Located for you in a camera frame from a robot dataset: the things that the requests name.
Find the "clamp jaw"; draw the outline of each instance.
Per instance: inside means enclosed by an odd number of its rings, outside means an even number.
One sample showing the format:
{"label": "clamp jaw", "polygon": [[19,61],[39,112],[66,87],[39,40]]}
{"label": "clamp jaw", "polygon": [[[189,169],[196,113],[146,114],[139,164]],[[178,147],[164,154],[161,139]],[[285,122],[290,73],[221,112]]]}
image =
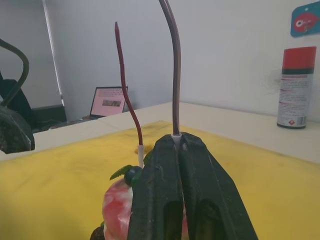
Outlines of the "clamp jaw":
{"label": "clamp jaw", "polygon": [[160,138],[133,187],[128,240],[257,240],[237,187],[202,140]]}

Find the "sticker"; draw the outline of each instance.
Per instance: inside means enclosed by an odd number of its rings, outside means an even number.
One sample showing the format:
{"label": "sticker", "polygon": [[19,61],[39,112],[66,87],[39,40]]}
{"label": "sticker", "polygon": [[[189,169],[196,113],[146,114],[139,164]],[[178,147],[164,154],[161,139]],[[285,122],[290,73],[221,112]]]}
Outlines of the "sticker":
{"label": "sticker", "polygon": [[292,12],[291,36],[297,38],[320,33],[320,2],[297,7]]}

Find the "laptop screen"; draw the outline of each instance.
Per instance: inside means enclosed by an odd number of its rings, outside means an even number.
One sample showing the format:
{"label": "laptop screen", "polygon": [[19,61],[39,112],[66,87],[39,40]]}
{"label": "laptop screen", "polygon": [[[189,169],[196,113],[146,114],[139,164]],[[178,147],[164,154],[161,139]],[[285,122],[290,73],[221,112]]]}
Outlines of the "laptop screen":
{"label": "laptop screen", "polygon": [[106,117],[123,112],[125,97],[121,87],[97,87],[91,106],[91,117]]}

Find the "white wall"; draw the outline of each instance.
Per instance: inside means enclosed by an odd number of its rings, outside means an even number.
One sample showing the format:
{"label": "white wall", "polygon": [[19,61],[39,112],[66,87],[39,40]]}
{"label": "white wall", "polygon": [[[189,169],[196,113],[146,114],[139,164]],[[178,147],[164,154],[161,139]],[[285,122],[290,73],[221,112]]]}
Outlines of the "white wall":
{"label": "white wall", "polygon": [[[42,0],[0,0],[0,38],[29,59],[30,72],[22,90],[30,106],[61,105]],[[18,80],[23,64],[0,47],[0,70],[3,78]]]}
{"label": "white wall", "polygon": [[[171,100],[172,45],[158,0],[46,1],[69,118],[88,114],[95,87],[120,85],[115,21],[135,107]],[[185,102],[276,115],[283,50],[320,47],[320,35],[290,36],[292,11],[310,0],[170,3],[180,32]],[[319,78],[320,57],[310,107],[316,121]]]}

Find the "laptop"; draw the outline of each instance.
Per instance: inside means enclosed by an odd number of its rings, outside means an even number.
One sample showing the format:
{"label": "laptop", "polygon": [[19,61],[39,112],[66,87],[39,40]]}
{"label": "laptop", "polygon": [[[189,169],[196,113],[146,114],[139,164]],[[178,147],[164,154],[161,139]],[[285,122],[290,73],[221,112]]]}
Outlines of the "laptop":
{"label": "laptop", "polygon": [[125,96],[120,86],[96,87],[89,116],[83,117],[80,120],[62,122],[51,126],[50,129],[57,129],[114,114],[121,114],[124,111],[125,103]]}

